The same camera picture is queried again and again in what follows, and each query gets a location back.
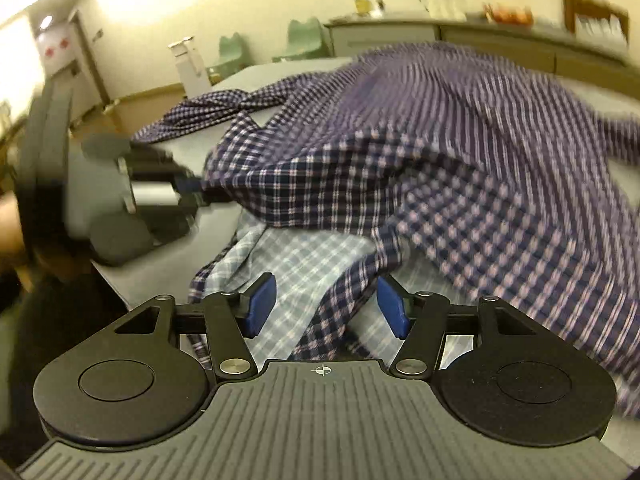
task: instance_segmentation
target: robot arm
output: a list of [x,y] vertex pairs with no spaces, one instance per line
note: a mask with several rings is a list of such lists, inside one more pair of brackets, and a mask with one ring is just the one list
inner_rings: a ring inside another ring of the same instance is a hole
[[113,134],[70,142],[70,102],[47,84],[20,146],[16,196],[29,252],[56,246],[121,266],[189,234],[200,207],[230,201],[158,148]]

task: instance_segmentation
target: ceiling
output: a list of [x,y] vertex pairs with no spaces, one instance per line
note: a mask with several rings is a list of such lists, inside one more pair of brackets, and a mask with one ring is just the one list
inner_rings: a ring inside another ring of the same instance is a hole
[[31,26],[35,33],[40,28],[40,23],[44,17],[53,17],[52,25],[66,22],[69,13],[73,9],[77,0],[38,0],[25,9],[30,17]]

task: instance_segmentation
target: plaid shirt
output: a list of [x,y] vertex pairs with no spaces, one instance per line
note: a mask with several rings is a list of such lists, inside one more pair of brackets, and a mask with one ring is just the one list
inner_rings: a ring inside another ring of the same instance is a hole
[[[274,104],[284,106],[264,127],[246,113]],[[640,163],[637,123],[601,117],[508,60],[406,44],[252,94],[206,94],[136,138],[231,115],[208,185],[268,226],[375,244],[324,294],[293,357],[335,355],[375,277],[400,266],[405,239],[469,297],[504,298],[621,376],[640,412],[639,225],[606,164]]]

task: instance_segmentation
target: metal screw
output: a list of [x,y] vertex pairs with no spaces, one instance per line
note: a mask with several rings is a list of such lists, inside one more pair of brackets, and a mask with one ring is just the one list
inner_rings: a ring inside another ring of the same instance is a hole
[[118,158],[118,171],[123,174],[129,174],[129,168],[127,167],[127,161],[124,160],[122,157]]
[[230,375],[244,374],[248,372],[250,368],[251,364],[249,361],[236,357],[226,359],[220,363],[220,371]]
[[133,202],[132,197],[126,196],[123,200],[124,206],[127,208],[127,212],[133,215],[136,212],[136,204]]
[[427,371],[427,365],[420,359],[402,359],[396,363],[396,369],[404,375],[420,375]]

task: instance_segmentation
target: person's arm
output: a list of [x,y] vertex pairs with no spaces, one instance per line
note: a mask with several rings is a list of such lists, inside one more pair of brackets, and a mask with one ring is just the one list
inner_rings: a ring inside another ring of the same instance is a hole
[[13,193],[0,196],[0,272],[26,260],[18,201]]
[[[44,270],[66,282],[78,274],[89,272],[91,263],[83,254],[71,256],[63,248],[36,248],[35,259]],[[0,272],[27,264],[28,258],[20,226],[18,201],[13,193],[0,196]],[[18,272],[26,286],[27,273]]]

